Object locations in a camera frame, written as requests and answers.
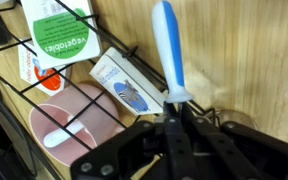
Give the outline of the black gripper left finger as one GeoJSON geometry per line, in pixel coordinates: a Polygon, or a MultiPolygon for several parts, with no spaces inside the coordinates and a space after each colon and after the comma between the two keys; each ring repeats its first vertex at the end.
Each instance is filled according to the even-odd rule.
{"type": "Polygon", "coordinates": [[[190,139],[183,130],[181,120],[171,103],[164,103],[164,132],[168,170],[172,180],[197,180],[197,167],[190,139]]]}

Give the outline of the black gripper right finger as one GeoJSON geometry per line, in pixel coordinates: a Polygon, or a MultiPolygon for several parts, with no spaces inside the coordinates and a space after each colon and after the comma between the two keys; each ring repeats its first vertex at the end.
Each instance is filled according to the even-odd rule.
{"type": "Polygon", "coordinates": [[[180,117],[204,180],[264,180],[233,141],[205,116],[195,116],[183,103],[180,117]]]}

